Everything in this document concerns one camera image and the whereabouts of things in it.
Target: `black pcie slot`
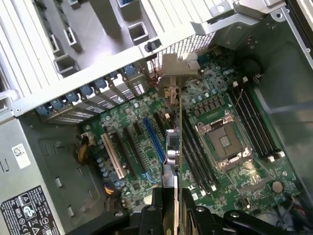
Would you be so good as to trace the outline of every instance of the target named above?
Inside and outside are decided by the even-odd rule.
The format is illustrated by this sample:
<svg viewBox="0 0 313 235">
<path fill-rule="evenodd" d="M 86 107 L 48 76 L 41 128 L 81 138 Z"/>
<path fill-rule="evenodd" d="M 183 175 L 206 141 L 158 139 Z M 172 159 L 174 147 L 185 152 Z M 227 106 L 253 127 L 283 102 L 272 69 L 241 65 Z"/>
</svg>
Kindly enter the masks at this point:
<svg viewBox="0 0 313 235">
<path fill-rule="evenodd" d="M 219 182 L 214 175 L 214 170 L 211 167 L 210 161 L 206 157 L 206 154 L 205 154 L 205 152 L 204 152 L 204 150 L 200 144 L 200 141 L 198 139 L 198 135 L 197 135 L 195 129 L 193 128 L 191 122 L 189 121 L 186 111 L 182 112 L 182 122 L 183 122 L 183 125 L 185 124 L 185 128 L 187 130 L 187 133 L 191 133 L 191 138 L 196 143 L 196 144 L 194 144 L 192 142 L 192 144 L 194 145 L 194 150 L 200 155 L 200 158 L 204 161 L 204 163 L 205 163 L 204 165 L 206 166 L 207 173 L 209 174 L 209 179 L 211 179 L 215 184 L 218 184 Z"/>
<path fill-rule="evenodd" d="M 126 164 L 127 164 L 127 167 L 129 169 L 129 172 L 130 174 L 133 176 L 133 177 L 137 177 L 137 174 L 136 174 L 136 170 L 134 169 L 134 166 L 133 166 L 133 163 L 131 161 L 131 157 L 129 156 L 128 152 L 127 152 L 127 149 L 126 149 L 126 146 L 124 145 L 123 141 L 122 141 L 122 138 L 120 136 L 119 133 L 115 132 L 113 134 L 113 138 L 115 139 L 115 141 L 117 142 L 117 144 L 121 147 L 121 150 L 123 152 L 123 155 L 126 159 Z"/>
<path fill-rule="evenodd" d="M 236 96 L 238 105 L 241 106 L 244 115 L 247 116 L 246 119 L 247 119 L 247 121 L 249 122 L 250 126 L 253 129 L 253 132 L 254 132 L 254 134 L 255 134 L 255 136 L 257 138 L 257 142 L 259 143 L 259 145 L 261 146 L 261 148 L 263 150 L 263 155 L 261 155 L 261 156 L 262 157 L 267 157 L 269 155 L 268 148 L 266 147 L 266 144 L 264 142 L 264 137 L 262 136 L 262 132 L 259 129 L 258 123 L 255 122 L 255 120 L 254 120 L 250 110 L 248 109 L 248 107 L 246 105 L 245 100 L 243 99 L 243 92 L 244 91 L 241 92 L 241 89 L 240 89 L 240 91 L 235 89 L 233 92 L 234 92 L 234 94 Z"/>
<path fill-rule="evenodd" d="M 169 121 L 170 125 L 171 126 L 174 126 L 174 122 L 172 121 Z M 186 162 L 187 162 L 187 165 L 188 165 L 188 168 L 197 184 L 197 186 L 200 188 L 200 189 L 205 189 L 204 188 L 204 183 L 203 183 L 203 179 L 201 178 L 200 176 L 200 173 L 195 169 L 193 163 L 197 163 L 196 161 L 196 158 L 194 156 L 194 153 L 190 150 L 189 146 L 185 146 L 185 141 L 186 139 L 183 137 L 182 138 L 182 141 L 183 141 L 183 145 L 182 145 L 182 153 L 183 155 L 185 156 L 185 159 L 186 159 Z"/>
<path fill-rule="evenodd" d="M 245 114 L 244 114 L 244 112 L 243 112 L 243 110 L 241 108 L 241 105 L 239 104 L 239 102 L 237 102 L 237 98 L 236 98 L 234 92 L 233 91 L 229 91 L 228 94 L 229 94 L 229 97 L 230 97 L 231 101 L 233 102 L 233 104 L 236 105 L 236 107 L 235 107 L 236 111 L 237 111 L 238 115 L 240 116 L 240 119 L 243 122 L 243 124 L 245 126 L 245 129 L 247 130 L 247 132 L 249 134 L 249 137 L 250 137 L 250 139 L 252 141 L 252 144 L 253 144 L 257 154 L 259 156 L 263 156 L 264 152 L 263 152 L 261 146 L 258 143 L 258 140 L 257 140 L 257 138 L 256 138 L 256 136 L 254 134 L 253 128 L 250 126 L 250 123 L 248 122 L 248 120 L 247 120 L 247 118 L 246 118 L 246 116 L 245 116 Z"/>
<path fill-rule="evenodd" d="M 164 129 L 164 126 L 162 124 L 162 121 L 161 121 L 160 116 L 158 115 L 158 113 L 154 113 L 153 114 L 153 118 L 156 120 L 157 126 L 158 126 L 160 132 L 162 133 L 163 138 L 166 139 L 165 129 Z"/>
<path fill-rule="evenodd" d="M 267 135 L 267 137 L 268 137 L 268 140 L 269 140 L 269 142 L 270 142 L 270 145 L 272 146 L 272 149 L 273 149 L 274 151 L 277 151 L 278 149 L 277 149 L 277 146 L 276 146 L 276 144 L 275 144 L 275 141 L 274 141 L 272 135 L 270 134 L 268 128 L 266 127 L 266 124 L 265 124 L 265 122 L 264 122 L 264 120 L 263 120 L 263 118 L 262 118 L 262 115 L 261 115 L 261 113 L 259 112 L 258 108 L 256 107 L 255 103 L 253 102 L 253 99 L 252 99 L 251 95 L 250 95 L 249 93 L 245 93 L 245 94 L 246 94 L 246 96 L 247 96 L 247 98 L 248 98 L 248 100 L 249 100 L 249 102 L 250 102 L 252 108 L 255 110 L 256 116 L 259 118 L 259 120 L 260 120 L 260 122 L 261 122 L 261 125 L 262 125 L 263 128 L 264 128 L 264 131 L 265 131 L 265 133 L 266 133 L 266 135 Z"/>
<path fill-rule="evenodd" d="M 195 164 L 195 166 L 198 170 L 198 171 L 195 171 L 195 170 L 193 171 L 194 172 L 194 174 L 193 174 L 194 178 L 197 179 L 197 181 L 199 182 L 198 186 L 200 188 L 203 188 L 208 193 L 211 192 L 211 187 L 210 187 L 210 185 L 207 184 L 211 180 L 209 178 L 207 178 L 205 170 L 201 165 L 202 161 L 197 156 L 197 153 L 192 150 L 192 146 L 191 146 L 192 141 L 186 135 L 185 131 L 182 132 L 182 140 L 183 140 L 184 148 L 186 150 L 186 154 L 189 152 L 188 156 L 191 157 L 191 159 L 192 159 L 191 161 Z"/>
<path fill-rule="evenodd" d="M 147 172 L 147 168 L 146 168 L 146 166 L 145 166 L 145 164 L 144 164 L 144 162 L 143 162 L 143 160 L 142 160 L 142 158 L 140 156 L 139 150 L 138 150 L 138 148 L 136 146 L 136 142 L 135 142 L 133 136 L 131 135 L 128 127 L 124 127 L 123 128 L 123 132 L 125 133 L 126 137 L 130 141 L 130 146 L 131 146 L 132 151 L 134 152 L 134 155 L 135 155 L 135 157 L 136 157 L 136 159 L 137 159 L 137 161 L 138 161 L 138 163 L 140 165 L 140 169 L 141 169 L 142 173 L 146 173 Z"/>
<path fill-rule="evenodd" d="M 258 130 L 261 133 L 262 139 L 264 140 L 264 143 L 267 147 L 267 150 L 269 153 L 273 153 L 274 149 L 272 148 L 270 141 L 268 139 L 268 136 L 264 130 L 264 126 L 261 123 L 260 117 L 257 116 L 256 111 L 254 109 L 254 107 L 252 106 L 249 98 L 247 97 L 247 94 L 245 92 L 245 90 L 243 90 L 243 94 L 242 94 L 242 99 L 245 102 L 247 109 L 249 109 L 249 112 L 251 113 L 252 119 L 254 120 L 254 123 L 256 123 Z"/>
</svg>

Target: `warning label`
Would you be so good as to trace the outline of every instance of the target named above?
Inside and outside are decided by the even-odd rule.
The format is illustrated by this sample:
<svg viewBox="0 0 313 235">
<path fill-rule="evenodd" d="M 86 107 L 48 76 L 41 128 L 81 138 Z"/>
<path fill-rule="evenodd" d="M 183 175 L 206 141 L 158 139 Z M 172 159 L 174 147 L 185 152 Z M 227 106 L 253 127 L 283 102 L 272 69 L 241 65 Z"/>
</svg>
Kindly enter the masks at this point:
<svg viewBox="0 0 313 235">
<path fill-rule="evenodd" d="M 1 204 L 11 235 L 60 235 L 41 186 Z"/>
</svg>

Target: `blue pcie slot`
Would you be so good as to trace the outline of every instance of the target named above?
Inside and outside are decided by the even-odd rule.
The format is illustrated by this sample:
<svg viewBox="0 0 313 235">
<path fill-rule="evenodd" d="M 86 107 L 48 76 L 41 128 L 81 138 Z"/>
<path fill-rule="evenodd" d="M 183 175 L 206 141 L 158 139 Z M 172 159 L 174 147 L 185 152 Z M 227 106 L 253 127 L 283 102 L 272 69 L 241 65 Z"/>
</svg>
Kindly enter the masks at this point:
<svg viewBox="0 0 313 235">
<path fill-rule="evenodd" d="M 162 149 L 160 142 L 157 139 L 157 135 L 156 135 L 156 133 L 155 133 L 155 131 L 154 131 L 154 129 L 153 129 L 153 127 L 152 127 L 152 125 L 151 125 L 151 123 L 147 117 L 145 117 L 143 119 L 143 124 L 145 124 L 145 126 L 149 132 L 150 138 L 152 139 L 153 145 L 155 146 L 156 151 L 160 157 L 160 160 L 163 163 L 165 161 L 165 154 L 163 152 L 163 149 Z"/>
</svg>

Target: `ventilation grille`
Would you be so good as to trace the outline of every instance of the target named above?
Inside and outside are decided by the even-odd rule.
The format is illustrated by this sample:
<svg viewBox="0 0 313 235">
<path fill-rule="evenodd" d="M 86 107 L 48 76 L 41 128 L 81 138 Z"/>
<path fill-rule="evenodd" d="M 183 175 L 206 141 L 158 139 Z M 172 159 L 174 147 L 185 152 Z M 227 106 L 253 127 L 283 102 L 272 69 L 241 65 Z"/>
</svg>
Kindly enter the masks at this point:
<svg viewBox="0 0 313 235">
<path fill-rule="evenodd" d="M 190 52 L 199 52 L 203 49 L 209 47 L 215 32 L 212 32 L 208 35 L 192 35 L 189 38 L 185 38 L 180 42 L 172 44 L 166 49 L 157 53 L 157 57 L 151 61 L 148 61 L 148 69 L 149 72 L 153 72 L 154 70 L 162 69 L 162 56 L 164 54 L 172 54 L 176 53 L 178 59 L 181 59 L 185 53 Z"/>
</svg>

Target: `motherboard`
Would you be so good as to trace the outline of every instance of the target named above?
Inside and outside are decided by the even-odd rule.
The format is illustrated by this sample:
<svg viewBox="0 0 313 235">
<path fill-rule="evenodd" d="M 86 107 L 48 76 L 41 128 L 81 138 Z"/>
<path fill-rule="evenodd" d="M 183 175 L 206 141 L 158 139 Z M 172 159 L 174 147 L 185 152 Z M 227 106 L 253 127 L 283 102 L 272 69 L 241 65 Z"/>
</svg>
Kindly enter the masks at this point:
<svg viewBox="0 0 313 235">
<path fill-rule="evenodd" d="M 182 88 L 182 186 L 197 205 L 222 215 L 261 213 L 300 193 L 295 174 L 252 85 L 234 54 L 198 57 L 199 78 Z M 156 88 L 82 125 L 104 184 L 122 192 L 125 208 L 149 204 L 161 186 L 170 109 Z"/>
</svg>

